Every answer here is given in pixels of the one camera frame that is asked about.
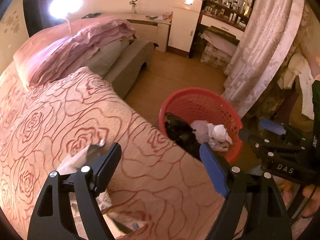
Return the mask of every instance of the blue gripper pad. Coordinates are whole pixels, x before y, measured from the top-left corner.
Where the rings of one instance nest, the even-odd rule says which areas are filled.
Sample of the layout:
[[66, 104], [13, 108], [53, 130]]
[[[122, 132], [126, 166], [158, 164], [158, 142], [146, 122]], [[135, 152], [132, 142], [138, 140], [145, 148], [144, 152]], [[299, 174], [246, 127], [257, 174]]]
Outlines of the blue gripper pad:
[[216, 154], [211, 147], [203, 143], [200, 147], [200, 158], [207, 170], [216, 192], [220, 193], [224, 198], [227, 197], [229, 189], [227, 186], [227, 172], [220, 166]]
[[266, 129], [270, 132], [273, 132], [277, 135], [283, 135], [286, 134], [285, 128], [281, 124], [277, 124], [275, 122], [272, 122], [268, 119], [262, 118], [259, 122], [259, 127], [262, 127], [263, 129]]

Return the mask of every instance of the hand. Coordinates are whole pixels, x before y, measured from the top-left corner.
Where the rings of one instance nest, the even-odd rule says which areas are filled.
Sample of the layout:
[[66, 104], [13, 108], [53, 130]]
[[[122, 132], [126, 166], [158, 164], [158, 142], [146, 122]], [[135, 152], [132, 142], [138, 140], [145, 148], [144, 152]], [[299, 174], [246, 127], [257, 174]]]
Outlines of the hand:
[[[284, 188], [283, 188], [282, 198], [284, 200], [285, 206], [288, 208], [288, 205], [291, 202], [292, 197], [293, 197], [293, 190], [292, 190], [293, 182], [288, 181], [288, 180], [284, 180], [283, 182], [284, 182]], [[315, 188], [314, 185], [307, 186], [303, 189], [302, 194], [306, 198], [309, 198], [310, 195], [312, 194], [312, 191], [314, 190], [314, 188]], [[315, 193], [313, 194], [313, 196], [311, 198], [310, 203], [308, 204], [308, 206], [306, 206], [306, 208], [302, 212], [301, 216], [304, 218], [311, 217], [317, 212], [319, 207], [320, 207], [320, 187], [317, 187]]]

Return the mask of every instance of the flower vase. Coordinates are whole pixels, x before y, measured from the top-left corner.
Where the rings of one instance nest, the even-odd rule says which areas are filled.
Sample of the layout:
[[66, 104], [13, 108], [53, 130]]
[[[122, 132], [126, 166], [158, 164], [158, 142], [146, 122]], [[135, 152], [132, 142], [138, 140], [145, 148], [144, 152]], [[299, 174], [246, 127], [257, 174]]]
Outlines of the flower vase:
[[136, 7], [134, 5], [132, 5], [132, 13], [137, 13]]

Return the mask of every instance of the white towel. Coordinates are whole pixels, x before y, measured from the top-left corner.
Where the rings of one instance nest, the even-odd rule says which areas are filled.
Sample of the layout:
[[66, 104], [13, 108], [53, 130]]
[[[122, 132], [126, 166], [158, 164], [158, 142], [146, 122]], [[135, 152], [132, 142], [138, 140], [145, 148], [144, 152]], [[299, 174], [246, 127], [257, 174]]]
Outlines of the white towel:
[[308, 61], [301, 53], [296, 53], [292, 56], [288, 69], [278, 80], [279, 87], [281, 89], [290, 89], [296, 76], [299, 77], [302, 90], [302, 114], [314, 120], [315, 115], [312, 103], [312, 84], [314, 78], [311, 74]]

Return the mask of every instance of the sofa armrest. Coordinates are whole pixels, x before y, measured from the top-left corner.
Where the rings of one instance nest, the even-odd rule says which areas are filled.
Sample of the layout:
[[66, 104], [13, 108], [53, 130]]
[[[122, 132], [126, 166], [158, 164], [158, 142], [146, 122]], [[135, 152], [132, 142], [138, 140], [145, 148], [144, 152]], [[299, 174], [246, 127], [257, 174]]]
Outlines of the sofa armrest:
[[154, 44], [151, 41], [137, 39], [121, 53], [104, 77], [119, 97], [124, 98], [129, 92], [141, 67], [151, 63], [153, 52]]

